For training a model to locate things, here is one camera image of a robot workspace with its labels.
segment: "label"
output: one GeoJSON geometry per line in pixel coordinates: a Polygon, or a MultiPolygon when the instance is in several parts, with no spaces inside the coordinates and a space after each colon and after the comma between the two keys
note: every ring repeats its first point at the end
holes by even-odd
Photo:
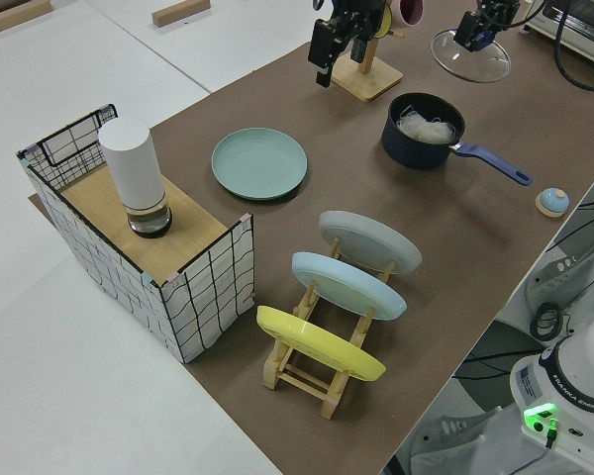
{"type": "Polygon", "coordinates": [[[544,394],[539,387],[537,379],[535,379],[534,366],[532,362],[529,363],[528,366],[517,371],[516,376],[517,387],[520,394],[522,395],[522,399],[526,403],[526,406],[529,406],[544,394]]]}

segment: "grid-pattern box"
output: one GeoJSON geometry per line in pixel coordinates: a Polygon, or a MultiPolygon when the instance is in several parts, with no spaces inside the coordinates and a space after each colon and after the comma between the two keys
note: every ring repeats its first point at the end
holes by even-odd
{"type": "Polygon", "coordinates": [[[105,162],[99,128],[110,104],[18,152],[47,213],[83,268],[181,362],[210,347],[253,306],[253,219],[244,215],[164,283],[156,283],[61,190],[105,162]]]}

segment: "saucepan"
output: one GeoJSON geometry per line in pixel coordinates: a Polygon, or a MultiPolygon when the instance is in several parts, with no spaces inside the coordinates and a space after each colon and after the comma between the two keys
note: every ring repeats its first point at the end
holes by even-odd
{"type": "Polygon", "coordinates": [[[520,185],[528,186],[533,183],[531,175],[491,150],[461,142],[463,134],[464,119],[457,109],[438,96],[414,92],[398,96],[390,104],[381,142],[394,160],[410,168],[436,168],[446,162],[450,153],[454,153],[458,156],[479,158],[520,185]],[[428,143],[405,134],[397,124],[405,111],[412,110],[429,122],[439,120],[449,124],[452,130],[451,140],[428,143]]]}

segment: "brown table surface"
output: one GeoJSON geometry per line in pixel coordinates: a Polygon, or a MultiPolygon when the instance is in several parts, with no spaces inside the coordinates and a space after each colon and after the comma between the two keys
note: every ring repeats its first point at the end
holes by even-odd
{"type": "MultiPolygon", "coordinates": [[[[377,473],[563,223],[536,209],[537,194],[556,186],[576,205],[594,180],[594,93],[558,74],[550,40],[501,34],[513,68],[494,84],[458,80],[434,62],[433,35],[456,26],[473,5],[428,1],[424,20],[405,31],[406,39],[382,40],[377,57],[405,76],[370,103],[336,85],[318,86],[303,46],[152,130],[163,174],[201,206],[227,225],[253,213],[259,304],[290,312],[298,303],[304,288],[292,276],[291,256],[327,252],[317,226],[327,210],[380,221],[423,255],[417,271],[390,280],[408,311],[394,322],[374,322],[364,344],[387,371],[373,383],[350,380],[331,421],[318,415],[312,396],[283,382],[275,392],[262,386],[272,340],[254,311],[186,366],[284,473],[377,473]],[[508,158],[535,183],[522,187],[479,160],[454,155],[432,171],[393,161],[380,144],[387,108],[413,91],[447,99],[466,120],[464,141],[508,158]],[[296,193],[254,202],[218,184],[214,146],[251,127],[282,131],[304,147],[309,169],[296,193]]],[[[594,68],[566,61],[594,81],[594,68]]],[[[349,336],[355,318],[321,302],[313,322],[349,336]]]]}

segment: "saucepan handle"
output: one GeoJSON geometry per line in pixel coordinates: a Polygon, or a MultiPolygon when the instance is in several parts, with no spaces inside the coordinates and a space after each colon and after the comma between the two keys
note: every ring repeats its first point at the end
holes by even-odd
{"type": "Polygon", "coordinates": [[[493,153],[491,150],[484,148],[483,146],[460,142],[456,143],[455,145],[451,145],[450,149],[458,156],[479,158],[480,160],[485,161],[496,170],[501,171],[512,180],[515,180],[520,185],[528,186],[533,183],[533,177],[531,175],[520,170],[512,163],[506,161],[498,154],[493,153]]]}

